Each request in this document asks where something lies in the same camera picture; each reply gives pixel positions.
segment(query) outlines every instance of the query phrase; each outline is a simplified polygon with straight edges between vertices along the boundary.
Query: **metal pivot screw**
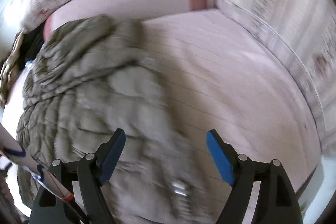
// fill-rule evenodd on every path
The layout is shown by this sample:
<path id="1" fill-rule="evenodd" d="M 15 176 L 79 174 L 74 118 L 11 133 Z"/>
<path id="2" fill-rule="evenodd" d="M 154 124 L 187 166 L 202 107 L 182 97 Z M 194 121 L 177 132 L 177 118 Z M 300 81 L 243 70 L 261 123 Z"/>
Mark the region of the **metal pivot screw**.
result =
<path id="1" fill-rule="evenodd" d="M 174 187 L 174 192 L 176 193 L 176 204 L 182 218 L 182 223 L 191 223 L 192 213 L 188 186 L 180 180 L 173 182 L 172 185 Z"/>
<path id="2" fill-rule="evenodd" d="M 272 161 L 275 166 L 280 166 L 281 162 L 279 160 L 273 160 Z"/>
<path id="3" fill-rule="evenodd" d="M 244 154 L 239 154 L 238 159 L 240 159 L 241 161 L 245 161 L 245 160 L 247 160 L 247 156 L 244 155 Z"/>
<path id="4" fill-rule="evenodd" d="M 87 155 L 85 156 L 85 158 L 86 158 L 87 160 L 92 160 L 94 157 L 95 157 L 95 155 L 94 155 L 93 153 L 89 153 L 89 154 L 87 154 Z"/>
<path id="5" fill-rule="evenodd" d="M 57 166 L 57 165 L 59 165 L 60 163 L 61 163 L 60 160 L 54 160 L 54 161 L 52 162 L 52 165 L 53 165 L 53 166 Z"/>

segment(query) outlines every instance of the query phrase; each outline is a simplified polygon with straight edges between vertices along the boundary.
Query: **mattress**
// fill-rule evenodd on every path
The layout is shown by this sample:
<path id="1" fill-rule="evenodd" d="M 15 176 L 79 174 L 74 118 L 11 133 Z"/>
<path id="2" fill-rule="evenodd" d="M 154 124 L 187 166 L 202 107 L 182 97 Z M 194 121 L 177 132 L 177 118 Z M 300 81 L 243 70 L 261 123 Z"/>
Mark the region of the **mattress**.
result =
<path id="1" fill-rule="evenodd" d="M 55 14 L 50 20 L 50 31 L 58 27 L 55 22 L 69 21 L 66 14 L 62 20 Z M 214 217 L 219 216 L 231 187 L 222 182 L 206 148 L 209 129 L 216 129 L 225 142 L 252 160 L 279 159 L 297 190 L 320 159 L 320 143 L 310 109 L 281 63 L 216 9 L 143 24 L 145 47 L 161 63 L 171 115 L 192 142 Z M 16 85 L 13 92 L 19 91 Z M 20 116 L 22 106 L 6 107 L 7 111 Z M 12 119 L 10 126 L 4 124 L 11 131 L 17 124 Z M 251 223 L 257 191 L 255 183 L 244 224 Z"/>

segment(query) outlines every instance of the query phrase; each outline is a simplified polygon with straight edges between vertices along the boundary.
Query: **bed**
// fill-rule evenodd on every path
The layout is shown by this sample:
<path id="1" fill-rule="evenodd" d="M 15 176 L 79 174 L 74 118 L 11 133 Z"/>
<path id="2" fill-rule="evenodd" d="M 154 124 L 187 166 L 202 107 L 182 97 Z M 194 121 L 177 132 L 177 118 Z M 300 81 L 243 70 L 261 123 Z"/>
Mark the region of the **bed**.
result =
<path id="1" fill-rule="evenodd" d="M 320 2 L 322 7 L 330 7 L 332 3 Z M 171 115 L 177 128 L 191 141 L 211 197 L 209 207 L 214 218 L 221 212 L 231 188 L 220 179 L 206 148 L 205 134 L 209 129 L 216 129 L 225 142 L 252 160 L 279 159 L 295 191 L 312 174 L 322 153 L 320 105 L 315 101 L 316 90 L 309 93 L 305 89 L 310 83 L 307 81 L 316 78 L 309 68 L 302 69 L 302 62 L 296 62 L 292 48 L 288 47 L 291 45 L 288 37 L 301 29 L 282 33 L 281 24 L 273 22 L 272 17 L 256 19 L 253 3 L 253 0 L 72 0 L 47 19 L 44 29 L 44 38 L 48 40 L 61 25 L 98 14 L 120 21 L 143 20 L 144 47 L 160 61 Z M 313 14 L 313 19 L 319 20 L 319 16 L 322 17 Z M 267 38 L 256 32 L 256 23 L 269 32 Z M 3 116 L 4 127 L 13 136 L 23 113 L 19 94 L 26 76 L 27 70 L 13 87 Z M 12 193 L 18 192 L 17 185 L 10 187 Z M 257 192 L 255 184 L 244 223 L 252 219 Z M 19 197 L 15 200 L 20 209 Z"/>

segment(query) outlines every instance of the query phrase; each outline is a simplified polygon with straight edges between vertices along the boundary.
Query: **crumpled fabric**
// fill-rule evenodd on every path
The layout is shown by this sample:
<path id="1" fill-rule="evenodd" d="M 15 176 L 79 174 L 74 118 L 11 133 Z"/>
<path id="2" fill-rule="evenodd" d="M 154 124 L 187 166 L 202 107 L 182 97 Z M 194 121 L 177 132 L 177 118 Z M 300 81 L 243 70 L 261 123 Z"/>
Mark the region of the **crumpled fabric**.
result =
<path id="1" fill-rule="evenodd" d="M 191 145 L 173 128 L 158 62 L 142 48 L 142 31 L 139 21 L 115 25 L 106 16 L 55 30 L 26 79 L 17 140 L 49 166 L 95 152 L 122 128 L 126 146 L 102 187 L 115 219 L 212 223 Z M 176 182 L 186 185 L 183 210 Z M 32 207 L 37 183 L 21 168 L 18 183 L 23 202 Z"/>

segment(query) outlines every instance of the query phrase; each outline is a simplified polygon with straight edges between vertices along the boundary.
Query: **blue gripper pad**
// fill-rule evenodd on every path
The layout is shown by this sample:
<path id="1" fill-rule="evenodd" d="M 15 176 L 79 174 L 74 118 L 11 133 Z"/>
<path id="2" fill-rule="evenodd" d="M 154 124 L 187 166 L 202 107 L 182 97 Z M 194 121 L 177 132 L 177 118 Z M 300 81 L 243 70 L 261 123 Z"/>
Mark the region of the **blue gripper pad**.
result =
<path id="1" fill-rule="evenodd" d="M 207 133 L 207 146 L 223 181 L 233 187 L 233 184 L 235 183 L 233 166 L 229 159 L 225 156 L 225 153 L 221 149 L 214 135 L 212 135 L 211 131 Z"/>
<path id="2" fill-rule="evenodd" d="M 122 131 L 115 140 L 115 142 L 113 143 L 112 147 L 110 148 L 110 151 L 108 152 L 104 162 L 101 165 L 102 173 L 99 177 L 100 185 L 104 185 L 104 183 L 111 178 L 112 173 L 120 158 L 121 152 L 124 149 L 125 143 L 126 143 L 126 134 L 124 131 Z"/>

